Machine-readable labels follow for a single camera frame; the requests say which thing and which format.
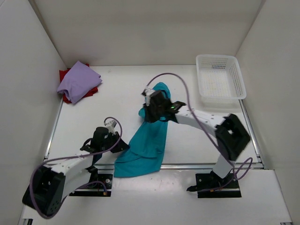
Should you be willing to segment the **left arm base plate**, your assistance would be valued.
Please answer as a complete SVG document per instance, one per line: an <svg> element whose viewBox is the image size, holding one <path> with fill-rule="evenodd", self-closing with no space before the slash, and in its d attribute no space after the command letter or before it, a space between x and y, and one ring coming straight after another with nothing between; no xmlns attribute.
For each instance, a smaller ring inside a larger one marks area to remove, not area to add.
<svg viewBox="0 0 300 225"><path fill-rule="evenodd" d="M77 189L69 196L76 197L111 197L113 187L113 171L99 170L98 183L87 185L83 188Z"/></svg>

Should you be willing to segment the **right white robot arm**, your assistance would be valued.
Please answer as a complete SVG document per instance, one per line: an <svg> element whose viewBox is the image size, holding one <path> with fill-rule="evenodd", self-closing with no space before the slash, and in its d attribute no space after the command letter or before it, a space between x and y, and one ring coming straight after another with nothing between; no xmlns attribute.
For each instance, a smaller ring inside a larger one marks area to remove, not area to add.
<svg viewBox="0 0 300 225"><path fill-rule="evenodd" d="M213 192L240 180L238 173L241 168L235 168L236 160L251 138L235 114L220 117L194 110L187 103L172 102L162 90L145 89L142 94L145 96L143 108L147 122L172 121L200 129L210 140L215 138L212 143L220 156L208 178L188 187L189 192Z"/></svg>

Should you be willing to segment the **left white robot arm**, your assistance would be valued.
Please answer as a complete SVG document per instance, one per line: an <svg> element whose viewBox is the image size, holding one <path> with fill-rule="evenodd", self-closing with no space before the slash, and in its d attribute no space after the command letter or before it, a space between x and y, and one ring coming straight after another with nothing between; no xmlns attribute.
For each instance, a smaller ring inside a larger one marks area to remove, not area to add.
<svg viewBox="0 0 300 225"><path fill-rule="evenodd" d="M129 145L113 128L97 127L93 136L80 148L81 154L59 164L42 165L37 169L23 195L22 203L35 210L39 209L44 217L52 218L65 198L77 189L100 186L106 191L105 182L98 178L95 163L105 152L118 153L128 148Z"/></svg>

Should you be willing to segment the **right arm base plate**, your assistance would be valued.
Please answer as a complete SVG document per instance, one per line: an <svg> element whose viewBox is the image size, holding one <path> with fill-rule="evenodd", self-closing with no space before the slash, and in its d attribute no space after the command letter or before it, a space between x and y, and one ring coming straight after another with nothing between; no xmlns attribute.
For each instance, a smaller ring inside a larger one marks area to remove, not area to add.
<svg viewBox="0 0 300 225"><path fill-rule="evenodd" d="M197 173L196 185L187 188L188 192L196 192L197 198L241 198L238 180L232 173L219 178L213 172Z"/></svg>

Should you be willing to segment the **teal cloth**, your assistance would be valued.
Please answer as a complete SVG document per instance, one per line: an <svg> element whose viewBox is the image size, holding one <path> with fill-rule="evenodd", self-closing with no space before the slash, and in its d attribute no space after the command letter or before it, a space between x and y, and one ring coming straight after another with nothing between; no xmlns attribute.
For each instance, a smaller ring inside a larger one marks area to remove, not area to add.
<svg viewBox="0 0 300 225"><path fill-rule="evenodd" d="M129 149L114 162L114 177L131 178L158 172L161 168L167 138L168 123L145 122L145 109L138 115L142 124L129 141Z"/></svg>

